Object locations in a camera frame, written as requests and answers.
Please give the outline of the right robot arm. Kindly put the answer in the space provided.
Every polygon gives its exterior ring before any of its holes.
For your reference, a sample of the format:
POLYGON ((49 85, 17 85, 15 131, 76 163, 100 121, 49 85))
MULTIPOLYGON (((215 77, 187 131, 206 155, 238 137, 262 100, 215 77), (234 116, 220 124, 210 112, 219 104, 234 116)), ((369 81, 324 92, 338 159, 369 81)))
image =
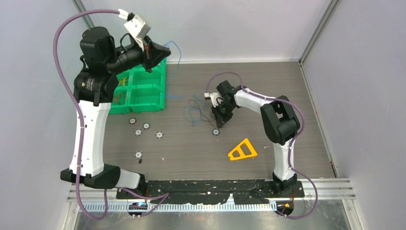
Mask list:
POLYGON ((205 92, 204 98, 212 103, 217 128, 222 128, 232 118, 236 108, 245 107, 261 116, 265 134, 274 149, 273 190, 278 196, 287 196, 297 182, 293 151, 301 127, 289 99, 268 97, 244 86, 233 87, 227 80, 216 89, 213 93, 205 92))

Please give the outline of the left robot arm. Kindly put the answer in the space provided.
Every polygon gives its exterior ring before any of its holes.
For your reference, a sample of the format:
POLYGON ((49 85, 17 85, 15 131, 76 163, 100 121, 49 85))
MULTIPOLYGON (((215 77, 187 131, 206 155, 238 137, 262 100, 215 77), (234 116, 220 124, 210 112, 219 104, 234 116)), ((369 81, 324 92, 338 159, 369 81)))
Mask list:
POLYGON ((128 188, 135 198, 147 192, 143 174, 127 171, 103 161, 104 132, 111 109, 117 75, 137 66, 147 72, 171 54, 169 48, 143 39, 140 47, 134 39, 130 45, 116 47, 114 38, 97 26, 82 34, 80 48, 82 70, 74 79, 73 101, 78 104, 74 154, 70 166, 60 173, 66 182, 95 189, 128 188))

